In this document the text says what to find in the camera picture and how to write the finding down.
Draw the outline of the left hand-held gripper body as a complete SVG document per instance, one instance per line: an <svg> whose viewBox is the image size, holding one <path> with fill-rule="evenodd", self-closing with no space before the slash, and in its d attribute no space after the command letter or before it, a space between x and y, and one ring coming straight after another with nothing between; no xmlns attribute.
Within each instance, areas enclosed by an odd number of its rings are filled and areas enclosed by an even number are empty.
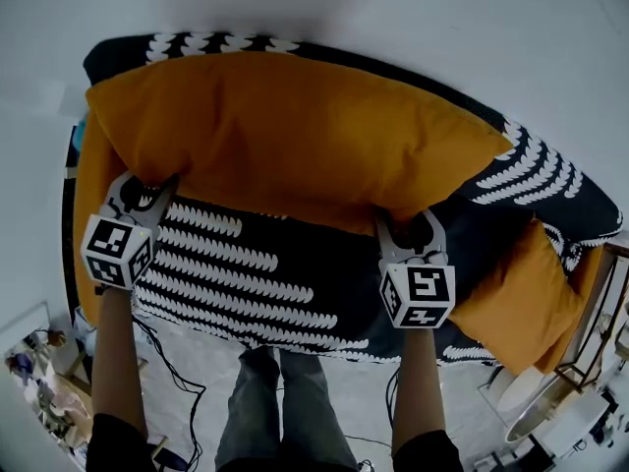
<svg viewBox="0 0 629 472"><path fill-rule="evenodd" d="M88 276L107 287L131 290L154 258L158 225L140 225L140 210L92 214L81 243Z"/></svg>

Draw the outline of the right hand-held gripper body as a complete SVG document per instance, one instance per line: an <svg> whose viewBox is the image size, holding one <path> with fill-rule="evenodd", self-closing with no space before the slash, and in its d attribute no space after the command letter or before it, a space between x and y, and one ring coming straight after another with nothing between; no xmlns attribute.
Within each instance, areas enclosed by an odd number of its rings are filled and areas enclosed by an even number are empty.
<svg viewBox="0 0 629 472"><path fill-rule="evenodd" d="M456 301L455 267L442 250L418 256L396 250L381 254L379 294L398 329L442 326Z"/></svg>

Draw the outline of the orange cushion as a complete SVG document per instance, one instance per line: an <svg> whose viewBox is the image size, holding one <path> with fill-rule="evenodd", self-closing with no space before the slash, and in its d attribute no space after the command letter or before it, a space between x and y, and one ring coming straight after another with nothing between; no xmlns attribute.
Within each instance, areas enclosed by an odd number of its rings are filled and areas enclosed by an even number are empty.
<svg viewBox="0 0 629 472"><path fill-rule="evenodd" d="M535 219L449 319L512 374L530 367L549 374L586 310L601 255L601 248L588 251L566 275Z"/></svg>
<svg viewBox="0 0 629 472"><path fill-rule="evenodd" d="M184 196L372 234L376 208L406 222L511 145L429 92L288 54L146 65L86 94L76 222L130 171Z"/></svg>

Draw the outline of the person's left forearm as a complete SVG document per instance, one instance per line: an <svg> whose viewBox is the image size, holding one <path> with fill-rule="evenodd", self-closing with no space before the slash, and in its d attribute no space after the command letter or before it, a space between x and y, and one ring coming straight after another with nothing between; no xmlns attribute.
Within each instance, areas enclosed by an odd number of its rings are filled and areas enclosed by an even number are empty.
<svg viewBox="0 0 629 472"><path fill-rule="evenodd" d="M116 287L101 295L92 365L92 406L147 436L130 293Z"/></svg>

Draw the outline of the person's right forearm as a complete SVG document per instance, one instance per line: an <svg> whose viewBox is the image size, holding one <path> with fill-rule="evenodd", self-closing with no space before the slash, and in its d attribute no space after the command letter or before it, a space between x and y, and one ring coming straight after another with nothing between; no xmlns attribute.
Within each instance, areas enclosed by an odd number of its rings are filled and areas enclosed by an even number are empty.
<svg viewBox="0 0 629 472"><path fill-rule="evenodd" d="M392 454L414 438L445 430L431 329L407 329L394 405Z"/></svg>

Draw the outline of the orange sofa with patterned throw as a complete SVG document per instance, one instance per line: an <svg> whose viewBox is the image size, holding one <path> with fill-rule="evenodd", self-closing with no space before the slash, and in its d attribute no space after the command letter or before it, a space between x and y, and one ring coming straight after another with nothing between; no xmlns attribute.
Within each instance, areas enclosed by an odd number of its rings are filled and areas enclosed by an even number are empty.
<svg viewBox="0 0 629 472"><path fill-rule="evenodd" d="M228 32L154 33L103 40L84 61L89 89L137 68L190 56L268 52L356 69L436 95L477 116L511 145L447 199L427 207L446 234L456 270L456 305L496 268L533 220L568 276L613 238L623 214L567 157L520 124L423 75L332 47ZM422 212L406 222L376 208L372 234L286 215L219 206L179 188L157 228L154 258L135 285L141 311L248 347L262 345L344 360L399 359L402 333L379 294L375 217L422 252ZM447 363L495 357L450 319L436 331Z"/></svg>

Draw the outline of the teal bag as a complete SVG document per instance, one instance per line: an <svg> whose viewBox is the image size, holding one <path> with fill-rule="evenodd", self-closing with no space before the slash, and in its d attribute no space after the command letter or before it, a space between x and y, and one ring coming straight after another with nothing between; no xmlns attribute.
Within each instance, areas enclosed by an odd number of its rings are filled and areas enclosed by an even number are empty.
<svg viewBox="0 0 629 472"><path fill-rule="evenodd" d="M78 164L86 131L86 122L87 116L85 115L77 124L73 126L68 150L68 166L76 166Z"/></svg>

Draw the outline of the light blue cloth pile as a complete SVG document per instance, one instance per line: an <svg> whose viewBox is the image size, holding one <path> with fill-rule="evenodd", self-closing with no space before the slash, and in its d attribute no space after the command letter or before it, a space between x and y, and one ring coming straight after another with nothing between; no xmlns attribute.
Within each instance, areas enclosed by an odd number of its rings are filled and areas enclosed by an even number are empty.
<svg viewBox="0 0 629 472"><path fill-rule="evenodd" d="M84 337L96 331L96 326L86 318L81 306L78 306L74 312L73 329L77 336Z"/></svg>

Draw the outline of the round beige basket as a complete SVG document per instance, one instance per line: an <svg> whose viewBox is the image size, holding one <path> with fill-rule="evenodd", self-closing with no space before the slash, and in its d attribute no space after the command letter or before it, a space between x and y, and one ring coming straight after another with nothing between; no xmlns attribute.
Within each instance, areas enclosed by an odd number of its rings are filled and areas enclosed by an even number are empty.
<svg viewBox="0 0 629 472"><path fill-rule="evenodd" d="M502 368L484 391L490 408L505 427L504 441L516 444L534 436L549 446L570 446L591 426L588 393L596 383L583 383L572 368L544 375L530 367L515 376Z"/></svg>

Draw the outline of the wooden shelf rack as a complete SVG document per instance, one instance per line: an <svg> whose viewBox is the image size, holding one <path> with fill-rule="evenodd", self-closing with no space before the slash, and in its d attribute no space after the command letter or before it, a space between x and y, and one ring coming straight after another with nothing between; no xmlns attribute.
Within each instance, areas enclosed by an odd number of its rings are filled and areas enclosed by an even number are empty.
<svg viewBox="0 0 629 472"><path fill-rule="evenodd" d="M595 248L582 257L569 282L585 307L554 372L582 394L598 382L604 349L617 336L629 294L629 248L612 242Z"/></svg>

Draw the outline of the person's black printed shirt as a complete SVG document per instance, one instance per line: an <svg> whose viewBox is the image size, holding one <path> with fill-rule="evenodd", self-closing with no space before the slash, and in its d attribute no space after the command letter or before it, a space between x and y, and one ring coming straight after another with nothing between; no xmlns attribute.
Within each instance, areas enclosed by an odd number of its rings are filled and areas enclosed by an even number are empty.
<svg viewBox="0 0 629 472"><path fill-rule="evenodd" d="M394 472L464 472L456 445L443 431L406 442L392 457ZM114 416L98 414L86 455L86 472L157 472L146 439ZM317 462L281 453L274 458L237 458L215 472L358 472L358 467Z"/></svg>

